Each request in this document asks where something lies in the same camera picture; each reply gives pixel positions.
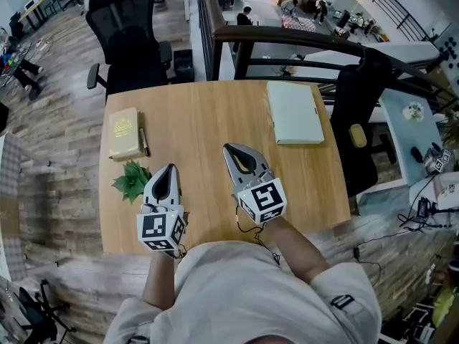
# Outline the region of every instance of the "metal railing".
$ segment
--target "metal railing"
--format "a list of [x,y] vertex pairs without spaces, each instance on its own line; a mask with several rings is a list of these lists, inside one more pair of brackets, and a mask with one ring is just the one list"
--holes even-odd
[[[324,100],[331,100],[333,98],[337,79],[325,77],[282,77],[275,75],[251,77],[247,76],[248,67],[260,65],[288,65],[294,67],[316,67],[321,69],[341,70],[344,68],[343,65],[294,59],[252,58],[252,51],[255,43],[268,42],[292,44],[341,52],[359,58],[364,57],[365,46],[335,36],[281,27],[227,26],[217,0],[198,0],[198,7],[199,27],[201,29],[207,80],[219,79],[223,44],[225,42],[240,42],[235,65],[235,80],[252,79],[314,82],[318,83]],[[394,57],[388,56],[388,58],[394,73],[393,80],[387,85],[388,88],[427,98],[434,113],[442,111],[453,104],[459,104],[458,98],[453,93],[437,84],[429,75],[420,71],[420,69],[426,69],[427,72],[432,70],[443,60],[442,56],[434,60],[413,62],[411,64],[402,62]],[[408,74],[410,77],[416,78],[418,83],[414,84],[412,81],[399,79],[403,74]]]
[[372,0],[409,41],[430,41],[426,31],[398,0]]

